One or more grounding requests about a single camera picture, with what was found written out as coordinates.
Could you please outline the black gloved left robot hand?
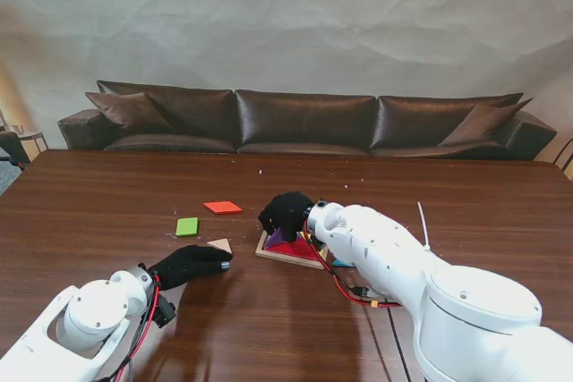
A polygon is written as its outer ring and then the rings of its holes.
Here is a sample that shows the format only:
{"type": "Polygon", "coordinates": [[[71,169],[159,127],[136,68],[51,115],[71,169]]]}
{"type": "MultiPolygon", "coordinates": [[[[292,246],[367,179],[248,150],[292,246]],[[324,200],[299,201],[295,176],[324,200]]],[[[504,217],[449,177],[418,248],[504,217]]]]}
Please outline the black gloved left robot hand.
{"type": "Polygon", "coordinates": [[[162,291],[175,289],[198,276],[224,273],[233,254],[210,246],[187,245],[148,268],[157,276],[162,291]]]}

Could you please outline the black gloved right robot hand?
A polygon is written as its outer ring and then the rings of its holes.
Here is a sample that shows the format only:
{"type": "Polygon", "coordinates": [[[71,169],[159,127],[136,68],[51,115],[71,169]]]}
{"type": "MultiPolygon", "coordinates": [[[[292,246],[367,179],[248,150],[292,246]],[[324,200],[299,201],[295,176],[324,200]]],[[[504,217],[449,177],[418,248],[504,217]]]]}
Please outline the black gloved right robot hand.
{"type": "Polygon", "coordinates": [[[313,206],[314,203],[306,195],[290,191],[275,196],[258,219],[268,235],[279,230],[284,242],[295,242],[313,206]]]}

